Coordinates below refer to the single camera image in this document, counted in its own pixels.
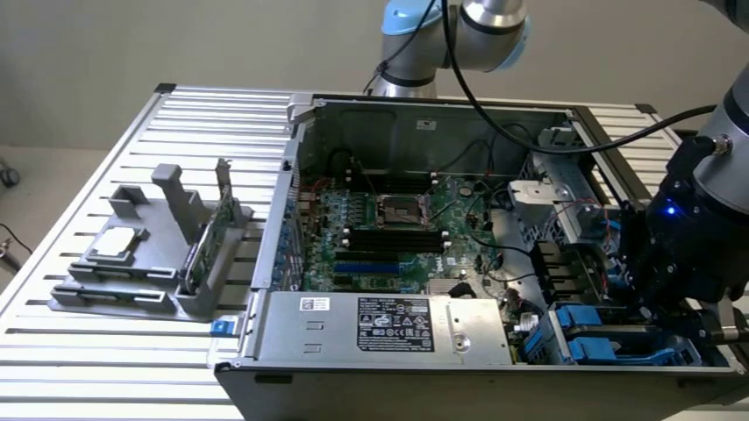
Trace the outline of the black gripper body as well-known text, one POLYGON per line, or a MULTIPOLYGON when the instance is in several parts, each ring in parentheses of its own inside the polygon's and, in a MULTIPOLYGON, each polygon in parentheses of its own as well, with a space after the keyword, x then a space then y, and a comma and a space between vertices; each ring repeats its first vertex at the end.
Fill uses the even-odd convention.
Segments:
POLYGON ((693 298, 738 300, 747 284, 747 217, 698 186, 694 170, 730 151, 723 140, 698 136, 678 147, 645 213, 647 242, 634 281, 649 303, 693 298))

